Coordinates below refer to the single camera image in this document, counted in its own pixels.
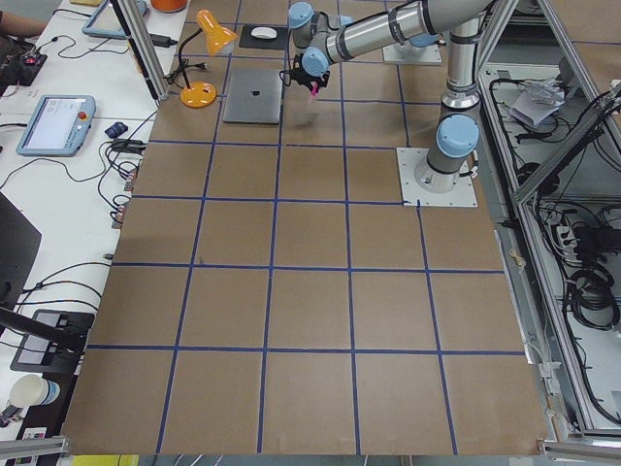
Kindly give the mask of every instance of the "computer mouse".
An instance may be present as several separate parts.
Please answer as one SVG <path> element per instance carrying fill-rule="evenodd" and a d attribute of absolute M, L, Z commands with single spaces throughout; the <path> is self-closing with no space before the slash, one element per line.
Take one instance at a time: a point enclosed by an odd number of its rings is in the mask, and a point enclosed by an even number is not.
<path fill-rule="evenodd" d="M 250 31 L 250 35 L 255 39 L 263 39 L 265 41 L 274 40 L 278 35 L 275 29 L 271 27 L 259 26 Z"/>

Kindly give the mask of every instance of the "blue device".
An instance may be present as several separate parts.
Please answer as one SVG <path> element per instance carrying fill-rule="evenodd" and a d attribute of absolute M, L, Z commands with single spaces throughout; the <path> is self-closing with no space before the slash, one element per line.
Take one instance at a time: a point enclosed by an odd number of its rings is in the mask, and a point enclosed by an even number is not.
<path fill-rule="evenodd" d="M 44 95 L 19 140 L 20 155 L 71 157 L 82 146 L 95 115 L 90 95 Z"/>
<path fill-rule="evenodd" d="M 147 13 L 147 2 L 145 0 L 136 0 L 136 6 L 141 15 Z M 118 22 L 110 0 L 101 2 L 95 13 L 92 14 L 82 27 L 82 32 L 92 37 L 125 39 L 125 33 Z"/>

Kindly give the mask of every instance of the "laptop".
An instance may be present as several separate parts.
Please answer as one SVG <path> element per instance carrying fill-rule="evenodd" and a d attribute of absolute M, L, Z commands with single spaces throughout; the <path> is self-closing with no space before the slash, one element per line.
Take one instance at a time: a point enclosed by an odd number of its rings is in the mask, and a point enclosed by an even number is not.
<path fill-rule="evenodd" d="M 279 70 L 236 68 L 231 71 L 223 121 L 278 124 L 282 81 Z"/>

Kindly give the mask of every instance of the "table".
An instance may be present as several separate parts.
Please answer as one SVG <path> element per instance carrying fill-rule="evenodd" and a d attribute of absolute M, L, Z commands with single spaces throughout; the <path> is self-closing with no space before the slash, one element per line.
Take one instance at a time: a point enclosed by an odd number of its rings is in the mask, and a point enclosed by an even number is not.
<path fill-rule="evenodd" d="M 68 0 L 63 0 L 59 8 L 87 13 L 93 11 L 89 7 L 73 5 Z M 146 23 L 151 33 L 178 38 L 184 19 L 185 12 L 164 14 L 151 8 Z M 78 44 L 63 53 L 77 56 L 105 41 L 83 35 L 84 21 L 84 17 L 59 12 L 53 16 L 37 44 L 45 44 L 56 36 L 69 36 Z M 69 39 L 60 37 L 57 42 L 43 46 L 41 52 L 49 58 L 36 81 L 29 87 L 22 87 L 15 95 L 3 98 L 0 102 L 2 111 L 31 115 L 42 95 L 58 93 L 92 95 L 98 104 L 98 117 L 142 120 L 156 110 L 131 51 L 123 55 L 91 53 L 79 59 L 57 56 L 70 44 Z M 123 52 L 127 50 L 127 42 L 111 40 L 102 49 Z M 175 47 L 156 48 L 156 51 L 163 70 L 168 72 L 175 59 Z"/>
<path fill-rule="evenodd" d="M 61 8 L 70 8 L 91 12 L 93 9 L 79 7 L 62 2 Z M 166 34 L 178 39 L 180 27 L 183 25 L 184 13 L 174 15 L 160 14 L 151 10 L 147 17 L 150 32 Z M 93 47 L 101 40 L 84 36 L 80 29 L 83 20 L 65 13 L 56 14 L 49 22 L 44 35 L 38 44 L 44 44 L 51 37 L 59 34 L 70 35 L 78 45 L 69 50 L 77 53 Z M 113 41 L 111 49 L 123 51 L 126 46 L 120 41 Z M 59 158 L 68 166 L 68 170 L 76 178 L 86 178 L 99 173 L 103 166 L 98 151 L 100 145 L 109 138 L 104 130 L 118 119 L 129 127 L 129 135 L 138 128 L 142 121 L 150 116 L 142 128 L 136 133 L 135 139 L 147 141 L 152 127 L 152 113 L 156 107 L 147 91 L 147 86 L 137 72 L 130 53 L 124 55 L 99 53 L 91 54 L 82 59 L 63 60 L 56 56 L 59 48 L 43 50 L 49 59 L 41 74 L 31 87 L 20 88 L 15 95 L 0 99 L 0 123 L 27 122 L 39 97 L 45 93 L 86 93 L 95 96 L 97 112 L 92 127 L 83 147 L 77 155 Z M 158 57 L 164 69 L 168 70 L 174 59 L 174 48 L 158 50 Z M 106 70 L 116 69 L 115 78 L 102 80 Z M 6 176 L 31 158 L 15 153 L 22 129 L 2 129 L 0 145 L 4 147 L 0 154 L 0 183 Z M 139 157 L 123 155 L 119 160 Z M 118 240 L 118 230 L 112 229 L 110 208 L 97 194 L 97 180 L 88 183 L 73 183 L 65 175 L 62 167 L 37 162 L 15 174 L 3 188 L 3 193 L 24 211 L 30 221 L 43 233 L 41 248 L 33 266 L 27 286 L 32 286 L 41 278 L 65 266 L 87 261 L 104 261 L 104 254 L 114 253 Z M 111 172 L 102 183 L 102 192 L 107 198 L 122 193 L 125 182 Z M 84 266 L 68 271 L 63 275 L 67 280 L 87 283 L 103 291 L 108 268 L 102 266 Z M 82 299 L 98 304 L 96 295 L 80 286 L 58 286 L 41 290 L 33 297 L 37 300 Z M 66 311 L 87 311 L 84 306 L 65 303 L 46 305 L 50 309 Z M 26 307 L 24 313 L 31 315 L 36 307 Z M 20 339 L 5 332 L 2 341 L 12 345 Z M 15 351 L 0 347 L 0 398 L 6 400 L 13 382 L 23 373 L 9 371 L 9 365 Z M 0 431 L 0 440 L 12 440 L 17 437 L 19 424 Z"/>
<path fill-rule="evenodd" d="M 208 5 L 285 23 L 286 1 Z M 273 51 L 209 58 L 205 109 L 161 105 L 63 429 L 76 453 L 536 453 L 480 187 L 477 209 L 402 205 L 394 148 L 432 144 L 445 68 L 379 60 L 334 67 L 314 103 L 288 87 L 276 126 L 221 120 L 231 70 L 280 69 Z"/>

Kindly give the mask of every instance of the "paper cup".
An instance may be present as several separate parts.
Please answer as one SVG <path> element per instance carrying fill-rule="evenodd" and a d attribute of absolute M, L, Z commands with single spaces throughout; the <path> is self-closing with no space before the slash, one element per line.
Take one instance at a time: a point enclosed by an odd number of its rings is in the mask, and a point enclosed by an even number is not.
<path fill-rule="evenodd" d="M 60 385 L 34 374 L 23 376 L 13 384 L 9 399 L 18 408 L 48 405 L 60 394 Z"/>

